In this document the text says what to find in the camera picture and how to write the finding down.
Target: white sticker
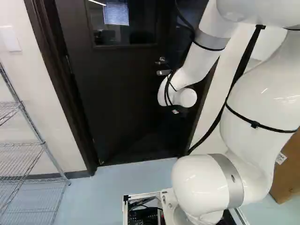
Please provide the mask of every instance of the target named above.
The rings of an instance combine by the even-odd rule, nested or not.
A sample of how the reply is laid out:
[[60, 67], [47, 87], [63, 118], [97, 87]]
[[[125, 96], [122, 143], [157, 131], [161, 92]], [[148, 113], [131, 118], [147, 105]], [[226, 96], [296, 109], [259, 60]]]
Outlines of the white sticker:
[[283, 164], [283, 162], [287, 159], [287, 157], [282, 154], [281, 152], [278, 154], [277, 158], [276, 158], [276, 162], [281, 165]]

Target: light switch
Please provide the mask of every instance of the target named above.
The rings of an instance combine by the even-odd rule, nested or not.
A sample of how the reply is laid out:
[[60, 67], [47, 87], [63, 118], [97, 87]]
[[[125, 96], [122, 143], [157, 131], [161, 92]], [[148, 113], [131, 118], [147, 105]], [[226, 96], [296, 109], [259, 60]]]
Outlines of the light switch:
[[0, 26], [0, 35], [9, 52], [21, 52], [21, 46], [13, 26]]

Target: wire shelf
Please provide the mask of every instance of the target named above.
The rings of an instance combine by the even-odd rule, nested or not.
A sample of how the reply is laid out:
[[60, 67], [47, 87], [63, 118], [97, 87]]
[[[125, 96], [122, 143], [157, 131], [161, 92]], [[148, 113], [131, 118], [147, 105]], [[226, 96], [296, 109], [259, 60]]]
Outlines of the wire shelf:
[[1, 225], [52, 225], [67, 180], [27, 180], [3, 214]]
[[43, 153], [41, 143], [0, 143], [0, 215]]
[[18, 102], [0, 102], [0, 126], [19, 111]]

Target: cardboard box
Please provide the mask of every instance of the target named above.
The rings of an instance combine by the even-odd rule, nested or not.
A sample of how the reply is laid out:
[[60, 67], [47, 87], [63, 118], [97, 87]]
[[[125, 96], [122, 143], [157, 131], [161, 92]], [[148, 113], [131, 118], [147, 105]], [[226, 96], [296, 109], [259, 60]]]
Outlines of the cardboard box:
[[278, 204], [300, 195], [300, 131], [285, 144], [276, 160], [270, 194]]

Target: white wall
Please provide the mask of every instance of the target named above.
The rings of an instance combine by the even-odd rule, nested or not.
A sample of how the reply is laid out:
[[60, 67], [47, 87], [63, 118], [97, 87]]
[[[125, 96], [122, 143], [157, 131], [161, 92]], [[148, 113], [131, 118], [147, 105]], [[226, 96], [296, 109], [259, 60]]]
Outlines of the white wall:
[[[219, 113], [228, 94], [236, 68], [254, 30], [254, 25], [240, 24], [220, 56], [191, 146], [207, 132]], [[251, 55], [248, 69], [270, 57], [283, 42], [286, 32], [284, 29], [275, 27], [267, 27], [262, 30]], [[225, 151], [227, 151], [227, 147], [221, 139], [218, 125], [206, 141], [196, 148], [192, 154], [224, 153]]]
[[[38, 48], [23, 0], [0, 1], [0, 26], [12, 25], [22, 52], [6, 51], [0, 38], [0, 61], [19, 97], [64, 171], [86, 170], [86, 166], [59, 103]], [[0, 79], [0, 101], [12, 100]], [[21, 113], [0, 127], [0, 141], [34, 139]], [[44, 154], [32, 173], [57, 173]]]

